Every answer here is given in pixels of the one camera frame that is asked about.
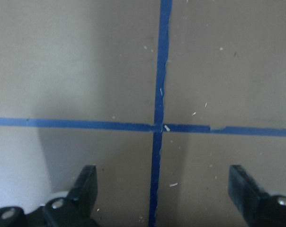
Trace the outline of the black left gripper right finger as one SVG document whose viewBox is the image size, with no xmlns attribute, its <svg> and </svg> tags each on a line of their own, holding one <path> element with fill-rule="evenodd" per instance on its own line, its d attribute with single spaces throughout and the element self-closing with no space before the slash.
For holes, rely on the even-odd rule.
<svg viewBox="0 0 286 227">
<path fill-rule="evenodd" d="M 286 225 L 286 195 L 267 192 L 241 165 L 229 167 L 228 194 L 248 225 Z"/>
</svg>

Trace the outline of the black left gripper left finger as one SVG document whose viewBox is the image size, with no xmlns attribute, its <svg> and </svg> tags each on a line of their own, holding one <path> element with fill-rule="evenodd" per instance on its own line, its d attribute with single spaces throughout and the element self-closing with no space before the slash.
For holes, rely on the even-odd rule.
<svg viewBox="0 0 286 227">
<path fill-rule="evenodd" d="M 47 217 L 89 217 L 98 194 L 94 165 L 84 166 L 65 196 L 53 198 L 45 205 Z"/>
</svg>

